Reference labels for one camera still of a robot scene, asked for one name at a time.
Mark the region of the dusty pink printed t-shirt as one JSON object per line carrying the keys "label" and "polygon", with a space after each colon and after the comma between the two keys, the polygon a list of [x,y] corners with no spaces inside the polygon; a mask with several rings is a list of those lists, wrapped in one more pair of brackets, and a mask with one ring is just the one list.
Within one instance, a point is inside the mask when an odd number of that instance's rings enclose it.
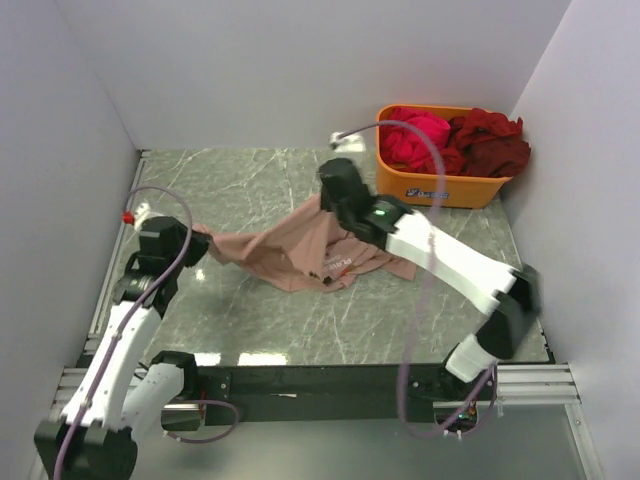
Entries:
{"label": "dusty pink printed t-shirt", "polygon": [[222,233],[202,224],[194,230],[211,238],[209,253],[218,263],[234,264],[285,292],[332,292],[378,269],[412,281],[417,271],[413,263],[342,229],[320,208],[318,194],[263,232]]}

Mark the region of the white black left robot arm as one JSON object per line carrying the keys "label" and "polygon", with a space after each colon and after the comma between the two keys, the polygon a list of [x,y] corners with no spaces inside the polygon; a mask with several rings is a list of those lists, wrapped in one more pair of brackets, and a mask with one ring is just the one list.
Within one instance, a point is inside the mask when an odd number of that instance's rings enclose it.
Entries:
{"label": "white black left robot arm", "polygon": [[200,388],[195,358],[167,354],[141,381],[134,373],[153,339],[178,278],[208,252],[211,237],[174,217],[141,222],[139,247],[114,285],[107,327],[77,390],[55,420],[43,420],[34,443],[51,479],[128,479],[138,443],[171,400]]}

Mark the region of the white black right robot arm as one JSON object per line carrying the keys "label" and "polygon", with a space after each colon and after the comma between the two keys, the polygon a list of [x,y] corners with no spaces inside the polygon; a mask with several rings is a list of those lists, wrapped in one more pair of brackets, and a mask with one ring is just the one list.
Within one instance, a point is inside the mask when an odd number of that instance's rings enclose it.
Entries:
{"label": "white black right robot arm", "polygon": [[373,195],[354,162],[327,161],[318,170],[321,208],[359,240],[430,272],[487,317],[449,354],[439,374],[444,395],[460,399],[480,373],[515,356],[541,310],[538,272],[493,260],[435,227],[390,195]]}

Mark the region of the orange plastic laundry basket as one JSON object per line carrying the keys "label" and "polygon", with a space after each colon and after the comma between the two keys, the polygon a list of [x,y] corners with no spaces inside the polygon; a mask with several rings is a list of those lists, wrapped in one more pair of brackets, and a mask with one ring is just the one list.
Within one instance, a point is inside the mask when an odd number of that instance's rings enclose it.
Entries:
{"label": "orange plastic laundry basket", "polygon": [[379,193],[393,195],[409,204],[431,205],[439,201],[445,207],[482,208],[498,193],[500,188],[512,178],[480,178],[450,176],[444,172],[440,151],[431,140],[414,126],[400,121],[389,120],[393,107],[407,107],[426,110],[449,120],[457,115],[467,115],[473,108],[444,107],[427,105],[396,104],[383,108],[377,119],[385,121],[385,126],[402,126],[415,133],[432,154],[436,172],[434,174],[401,171],[383,162],[380,156],[380,128],[376,133],[376,187]]}

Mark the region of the bright pink crumpled t-shirt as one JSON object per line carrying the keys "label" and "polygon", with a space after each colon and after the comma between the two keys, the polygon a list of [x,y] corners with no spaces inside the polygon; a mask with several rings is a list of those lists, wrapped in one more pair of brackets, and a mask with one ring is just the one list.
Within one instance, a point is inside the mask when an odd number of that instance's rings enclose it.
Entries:
{"label": "bright pink crumpled t-shirt", "polygon": [[[410,124],[426,135],[438,151],[447,145],[449,123],[426,110],[393,107],[389,120]],[[402,126],[380,128],[380,156],[384,163],[401,171],[434,174],[432,154],[424,142]]]}

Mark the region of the dark red crumpled t-shirt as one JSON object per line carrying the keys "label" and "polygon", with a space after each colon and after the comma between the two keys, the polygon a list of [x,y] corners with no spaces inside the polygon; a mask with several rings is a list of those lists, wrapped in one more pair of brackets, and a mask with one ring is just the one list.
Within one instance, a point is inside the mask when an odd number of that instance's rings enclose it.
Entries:
{"label": "dark red crumpled t-shirt", "polygon": [[531,147],[523,139],[521,118],[513,121],[479,108],[449,120],[431,112],[428,118],[445,127],[440,156],[446,175],[512,178],[529,163]]}

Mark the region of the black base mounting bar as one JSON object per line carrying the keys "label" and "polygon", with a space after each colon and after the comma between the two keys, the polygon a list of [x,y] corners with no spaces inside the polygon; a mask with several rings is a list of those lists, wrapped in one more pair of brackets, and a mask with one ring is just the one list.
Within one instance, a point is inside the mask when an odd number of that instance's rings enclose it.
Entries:
{"label": "black base mounting bar", "polygon": [[[174,399],[160,421],[172,432],[242,422],[382,420],[397,415],[394,364],[201,367],[198,384]],[[437,364],[412,364],[405,414],[441,423],[465,401],[490,401],[495,371],[464,383]]]}

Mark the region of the aluminium extrusion rail frame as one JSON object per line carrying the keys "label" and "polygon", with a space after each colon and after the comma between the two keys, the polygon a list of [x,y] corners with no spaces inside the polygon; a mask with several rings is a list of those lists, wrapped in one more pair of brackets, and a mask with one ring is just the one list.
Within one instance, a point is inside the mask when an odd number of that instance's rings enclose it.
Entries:
{"label": "aluminium extrusion rail frame", "polygon": [[[188,219],[177,220],[191,228]],[[137,367],[134,373],[135,381],[143,380],[145,375],[150,371],[151,366],[160,361],[162,356],[178,353],[191,354],[177,351],[161,352],[151,361],[147,371],[140,372]],[[197,373],[199,368],[206,367],[199,365],[196,358],[195,363],[197,366]],[[410,423],[406,419],[405,403],[409,367],[412,364],[415,363],[403,361],[401,364],[396,365],[398,368],[396,385],[398,403],[396,417],[398,417],[408,427],[409,431],[413,435],[419,438],[432,438],[444,435],[459,439],[463,438],[471,434],[479,425],[481,425],[490,408],[500,408],[503,405],[575,405],[579,401],[575,381],[567,366],[552,364],[517,364],[514,362],[513,358],[511,358],[509,360],[499,360],[492,364],[490,368],[480,373],[481,375],[486,374],[489,371],[495,371],[496,393],[494,399],[490,401],[476,401],[475,403],[465,401],[441,423]],[[230,426],[217,427],[220,428],[223,435],[228,435],[241,423],[243,422],[240,420],[234,420]],[[157,426],[161,427],[167,436],[177,441],[188,443],[192,439],[193,431],[168,431],[162,427],[159,418],[140,439],[138,443],[138,450],[147,432]]]}

